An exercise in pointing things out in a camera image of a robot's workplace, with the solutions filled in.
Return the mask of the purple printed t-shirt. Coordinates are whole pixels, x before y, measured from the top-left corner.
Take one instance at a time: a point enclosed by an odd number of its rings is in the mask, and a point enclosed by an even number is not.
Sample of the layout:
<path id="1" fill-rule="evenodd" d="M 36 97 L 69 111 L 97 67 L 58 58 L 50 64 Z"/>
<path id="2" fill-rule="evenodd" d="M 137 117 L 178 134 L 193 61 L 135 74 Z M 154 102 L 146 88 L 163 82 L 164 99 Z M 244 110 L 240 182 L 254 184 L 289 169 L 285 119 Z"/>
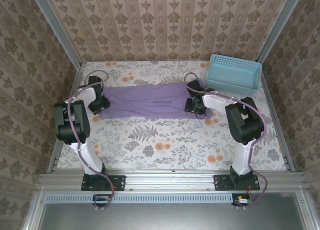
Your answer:
<path id="1" fill-rule="evenodd" d="M 146 117 L 160 119 L 209 119 L 213 112 L 204 115 L 185 111 L 190 94 L 185 83 L 146 86 L 107 87 L 102 95 L 110 107 L 99 114 L 103 119 Z"/>

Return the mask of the light blue plastic basket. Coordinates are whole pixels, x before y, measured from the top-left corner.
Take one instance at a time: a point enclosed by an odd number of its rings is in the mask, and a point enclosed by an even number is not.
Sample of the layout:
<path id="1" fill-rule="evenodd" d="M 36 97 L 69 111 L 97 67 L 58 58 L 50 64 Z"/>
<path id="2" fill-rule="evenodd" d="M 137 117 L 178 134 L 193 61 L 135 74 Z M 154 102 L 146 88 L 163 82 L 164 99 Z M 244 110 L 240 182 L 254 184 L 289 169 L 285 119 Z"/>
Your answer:
<path id="1" fill-rule="evenodd" d="M 244 97 L 261 88 L 262 65 L 255 61 L 213 54 L 206 74 L 206 87 Z"/>

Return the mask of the floral tablecloth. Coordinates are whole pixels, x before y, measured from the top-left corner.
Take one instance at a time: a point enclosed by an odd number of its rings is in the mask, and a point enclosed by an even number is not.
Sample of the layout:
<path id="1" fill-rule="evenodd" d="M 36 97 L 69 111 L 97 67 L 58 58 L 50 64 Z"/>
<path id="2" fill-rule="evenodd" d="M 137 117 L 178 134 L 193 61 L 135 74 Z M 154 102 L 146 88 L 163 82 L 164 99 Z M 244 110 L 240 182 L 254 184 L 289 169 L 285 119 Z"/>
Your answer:
<path id="1" fill-rule="evenodd" d="M 205 79 L 209 67 L 206 61 L 89 62 L 83 75 L 125 87 Z M 109 169 L 228 170 L 234 161 L 237 143 L 217 111 L 190 120 L 88 117 L 94 151 Z"/>

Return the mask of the small connector board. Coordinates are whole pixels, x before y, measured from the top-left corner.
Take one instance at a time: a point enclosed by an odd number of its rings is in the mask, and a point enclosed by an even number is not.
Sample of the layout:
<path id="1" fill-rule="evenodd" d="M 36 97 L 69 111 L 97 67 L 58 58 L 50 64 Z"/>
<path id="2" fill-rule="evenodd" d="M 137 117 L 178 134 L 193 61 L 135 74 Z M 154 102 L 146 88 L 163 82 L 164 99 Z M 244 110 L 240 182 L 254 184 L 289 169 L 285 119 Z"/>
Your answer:
<path id="1" fill-rule="evenodd" d="M 246 207 L 253 203 L 250 194 L 232 194 L 232 205 L 235 207 Z"/>
<path id="2" fill-rule="evenodd" d="M 113 199 L 112 194 L 95 194 L 92 197 L 92 204 L 96 208 L 106 208 L 109 205 L 109 202 Z"/>

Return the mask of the grey metal panel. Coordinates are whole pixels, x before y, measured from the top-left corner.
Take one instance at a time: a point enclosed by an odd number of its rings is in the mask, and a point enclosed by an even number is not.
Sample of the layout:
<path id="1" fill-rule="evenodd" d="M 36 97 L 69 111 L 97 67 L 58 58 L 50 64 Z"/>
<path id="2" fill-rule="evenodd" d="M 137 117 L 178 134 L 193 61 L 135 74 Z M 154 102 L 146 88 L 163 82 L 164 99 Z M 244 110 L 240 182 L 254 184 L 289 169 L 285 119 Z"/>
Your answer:
<path id="1" fill-rule="evenodd" d="M 37 194 L 22 230 L 320 230 L 310 194 L 269 193 L 241 209 L 219 203 L 49 203 Z"/>

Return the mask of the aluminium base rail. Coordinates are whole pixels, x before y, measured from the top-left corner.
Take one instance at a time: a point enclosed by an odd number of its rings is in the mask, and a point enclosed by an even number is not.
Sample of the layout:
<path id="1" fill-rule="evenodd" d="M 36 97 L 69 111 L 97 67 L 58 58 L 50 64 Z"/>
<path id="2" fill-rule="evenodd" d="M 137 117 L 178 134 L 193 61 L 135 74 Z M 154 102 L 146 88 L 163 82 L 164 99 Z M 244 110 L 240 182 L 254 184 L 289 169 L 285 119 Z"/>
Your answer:
<path id="1" fill-rule="evenodd" d="M 110 175 L 124 175 L 126 193 L 206 193 L 214 192 L 214 176 L 225 175 L 223 170 L 125 170 L 109 169 Z M 299 172 L 261 171 L 258 179 L 261 187 L 265 182 L 267 193 L 306 192 L 308 186 Z M 79 193 L 83 180 L 82 169 L 58 169 L 41 174 L 37 191 Z"/>

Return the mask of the aluminium frame post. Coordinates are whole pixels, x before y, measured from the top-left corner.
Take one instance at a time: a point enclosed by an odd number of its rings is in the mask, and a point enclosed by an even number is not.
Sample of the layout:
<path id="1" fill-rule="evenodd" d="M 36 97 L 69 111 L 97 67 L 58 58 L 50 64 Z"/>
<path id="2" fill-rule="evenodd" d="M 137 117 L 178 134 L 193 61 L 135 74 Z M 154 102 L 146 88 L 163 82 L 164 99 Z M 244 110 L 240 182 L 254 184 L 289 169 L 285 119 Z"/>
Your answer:
<path id="1" fill-rule="evenodd" d="M 44 17 L 46 18 L 48 24 L 51 26 L 53 32 L 58 38 L 60 44 L 64 48 L 69 60 L 73 64 L 76 70 L 80 70 L 82 61 L 80 60 L 76 50 L 68 37 L 66 31 L 64 30 L 63 23 L 59 20 L 58 16 L 55 14 L 53 7 L 48 0 L 35 0 L 40 10 L 42 11 Z"/>
<path id="2" fill-rule="evenodd" d="M 266 60 L 268 54 L 270 53 L 280 33 L 284 29 L 285 24 L 287 23 L 298 2 L 299 0 L 285 0 L 279 14 L 277 15 L 273 23 L 272 28 L 270 29 L 256 57 L 256 62 L 263 63 Z"/>

